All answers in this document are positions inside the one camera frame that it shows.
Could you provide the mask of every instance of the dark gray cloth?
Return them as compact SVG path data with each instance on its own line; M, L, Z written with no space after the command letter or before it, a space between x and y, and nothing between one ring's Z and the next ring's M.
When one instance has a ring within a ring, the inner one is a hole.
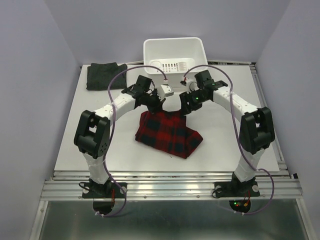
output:
M86 89L90 91L107 90L111 80L128 67L126 64L118 66L116 62L98 64L91 63L88 66ZM124 89L127 87L126 73L119 76L112 84L110 89Z

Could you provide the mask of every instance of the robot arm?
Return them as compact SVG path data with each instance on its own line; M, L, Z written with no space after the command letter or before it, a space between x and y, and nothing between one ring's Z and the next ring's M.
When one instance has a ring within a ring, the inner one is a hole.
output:
M115 120L118 120L125 113L134 110L138 106L147 106L150 112L162 110L166 97L172 96L174 91L168 85L160 85L152 94L147 93L152 80L139 76L136 84L125 88L121 94L114 99ZM110 126L114 118L113 106L111 103L93 112L85 110L79 120L74 137L74 144L83 153L90 172L90 189L96 192L104 191L103 185L108 180L104 169L104 156L110 145Z
M202 103L208 100L215 102L231 110L230 88L223 81L215 82L209 71L202 71L195 75L195 80L186 79L181 82L187 91L180 94L181 110L184 115L198 110ZM256 169L261 156L270 143L275 140L275 131L272 114L269 108L259 108L245 101L232 92L234 117L240 122L239 142L243 148L243 154L250 164ZM238 166L232 175L231 182L219 183L223 185L220 197L243 196L256 185L255 170L241 155Z

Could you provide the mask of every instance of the white basket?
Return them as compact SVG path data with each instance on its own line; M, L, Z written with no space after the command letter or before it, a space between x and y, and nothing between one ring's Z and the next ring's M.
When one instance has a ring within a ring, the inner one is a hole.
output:
M198 37L148 39L143 43L143 62L160 68L166 74L181 74L194 66L208 64L204 45ZM198 67L191 73L207 69ZM161 74L154 68L145 68L145 71Z

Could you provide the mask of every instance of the metal frame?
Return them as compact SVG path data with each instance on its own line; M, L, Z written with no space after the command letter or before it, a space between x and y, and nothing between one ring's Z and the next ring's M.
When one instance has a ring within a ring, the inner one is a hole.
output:
M208 60L218 65L227 62ZM256 67L251 62L228 62L228 64L250 66L261 104L266 106L266 100L258 79ZM274 199L296 199L301 218L308 238L316 240L317 236L312 227L304 200L302 188L298 179L291 178L284 157L280 149L278 138L275 139L280 161L279 171L271 172L275 183ZM211 196L215 188L214 182L230 181L232 172L124 172L114 171L113 177L120 182L126 182L128 201L215 201ZM45 181L40 196L40 202L33 224L30 240L40 237L49 201L92 201L82 198L80 181L87 181L89 171L55 171L49 181ZM270 178L264 172L256 173L260 197L255 199L269 199L272 191ZM109 201L110 199L95 199L95 201Z

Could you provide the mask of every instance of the red and black plaid cloth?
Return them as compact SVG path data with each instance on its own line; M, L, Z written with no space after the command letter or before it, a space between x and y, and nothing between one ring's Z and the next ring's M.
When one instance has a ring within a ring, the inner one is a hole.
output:
M180 111L145 111L135 140L155 149L186 159L202 142L202 136L186 126Z

